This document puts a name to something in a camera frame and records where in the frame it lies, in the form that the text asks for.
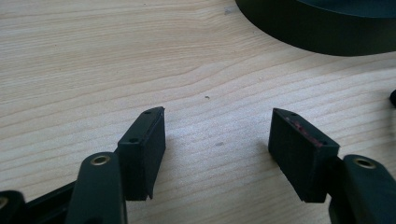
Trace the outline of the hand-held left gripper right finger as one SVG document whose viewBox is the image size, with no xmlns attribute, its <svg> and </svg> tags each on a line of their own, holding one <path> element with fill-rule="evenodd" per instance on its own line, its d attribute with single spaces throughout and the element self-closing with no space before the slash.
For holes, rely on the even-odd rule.
<svg viewBox="0 0 396 224">
<path fill-rule="evenodd" d="M 340 146 L 297 113 L 274 108 L 268 150 L 306 203 L 324 203 L 328 163 Z"/>
</svg>

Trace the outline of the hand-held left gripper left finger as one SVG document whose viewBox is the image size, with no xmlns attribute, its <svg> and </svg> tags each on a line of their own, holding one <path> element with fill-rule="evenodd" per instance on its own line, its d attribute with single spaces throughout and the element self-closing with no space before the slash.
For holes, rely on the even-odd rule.
<svg viewBox="0 0 396 224">
<path fill-rule="evenodd" d="M 142 112 L 116 148 L 127 201 L 153 198 L 165 149 L 164 108 L 159 106 Z"/>
</svg>

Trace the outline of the dark round container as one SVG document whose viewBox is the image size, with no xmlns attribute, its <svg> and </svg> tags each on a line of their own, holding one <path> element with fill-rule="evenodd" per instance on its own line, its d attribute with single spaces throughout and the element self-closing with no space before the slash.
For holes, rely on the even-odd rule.
<svg viewBox="0 0 396 224">
<path fill-rule="evenodd" d="M 336 56 L 396 51 L 396 0 L 235 0 L 268 35 Z"/>
</svg>

